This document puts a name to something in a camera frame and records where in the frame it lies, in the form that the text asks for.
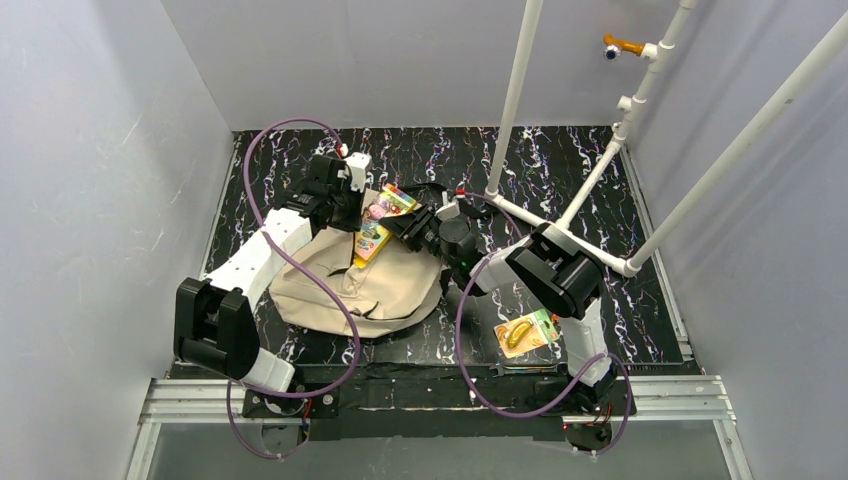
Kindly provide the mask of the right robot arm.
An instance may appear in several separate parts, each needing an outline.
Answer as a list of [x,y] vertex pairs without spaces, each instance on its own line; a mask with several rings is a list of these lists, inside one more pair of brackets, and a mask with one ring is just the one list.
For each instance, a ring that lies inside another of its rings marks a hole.
[[615,382],[610,358],[579,373],[591,358],[609,353],[601,320],[603,266],[554,224],[543,222],[515,244],[486,254],[463,216],[442,220],[433,209],[421,208],[379,223],[409,250],[438,258],[472,296],[523,284],[564,334],[569,376],[578,380],[572,402],[589,409],[609,392]]

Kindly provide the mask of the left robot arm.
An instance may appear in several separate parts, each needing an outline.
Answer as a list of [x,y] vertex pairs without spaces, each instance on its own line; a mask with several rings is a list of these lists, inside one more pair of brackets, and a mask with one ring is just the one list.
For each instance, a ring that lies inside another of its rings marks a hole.
[[182,361],[262,393],[295,398],[296,369],[260,345],[258,300],[288,257],[323,229],[355,232],[361,224],[369,155],[317,155],[304,178],[283,190],[279,204],[222,266],[186,278],[176,292],[173,351]]

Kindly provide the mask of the beige canvas student bag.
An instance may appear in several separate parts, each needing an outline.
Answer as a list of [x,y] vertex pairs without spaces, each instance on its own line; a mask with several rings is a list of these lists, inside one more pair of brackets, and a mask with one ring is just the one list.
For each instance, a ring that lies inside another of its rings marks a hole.
[[[373,339],[424,320],[443,294],[447,267],[425,251],[413,252],[397,239],[363,264],[357,261],[358,233],[328,228],[293,258],[322,280],[349,310],[362,338]],[[268,288],[286,322],[310,330],[352,336],[337,304],[305,274],[284,267]]]

